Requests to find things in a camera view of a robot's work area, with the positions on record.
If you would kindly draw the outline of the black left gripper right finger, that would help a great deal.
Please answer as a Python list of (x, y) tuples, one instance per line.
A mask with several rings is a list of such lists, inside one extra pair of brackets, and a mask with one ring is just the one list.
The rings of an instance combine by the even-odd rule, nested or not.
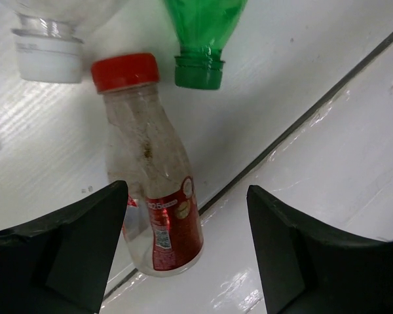
[(330, 226), (260, 186), (247, 205), (268, 313), (393, 313), (393, 241)]

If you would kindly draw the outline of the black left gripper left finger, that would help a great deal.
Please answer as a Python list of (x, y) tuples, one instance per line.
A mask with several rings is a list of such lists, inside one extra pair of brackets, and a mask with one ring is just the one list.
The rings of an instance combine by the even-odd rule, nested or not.
[(0, 313), (98, 313), (121, 234), (128, 186), (0, 231)]

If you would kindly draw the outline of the red label bottle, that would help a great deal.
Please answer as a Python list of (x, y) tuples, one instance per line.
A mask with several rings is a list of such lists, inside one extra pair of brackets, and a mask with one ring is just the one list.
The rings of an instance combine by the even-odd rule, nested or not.
[(131, 259), (153, 277), (183, 273), (204, 238), (191, 164), (160, 101), (157, 61), (116, 56), (94, 62), (91, 74), (107, 115), (107, 176), (128, 185), (122, 232)]

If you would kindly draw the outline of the green plastic bottle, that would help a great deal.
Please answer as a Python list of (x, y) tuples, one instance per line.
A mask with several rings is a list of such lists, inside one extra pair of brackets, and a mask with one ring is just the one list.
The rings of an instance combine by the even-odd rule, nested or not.
[(165, 1), (179, 42), (175, 84), (182, 88), (218, 90), (221, 54), (245, 9), (246, 0)]

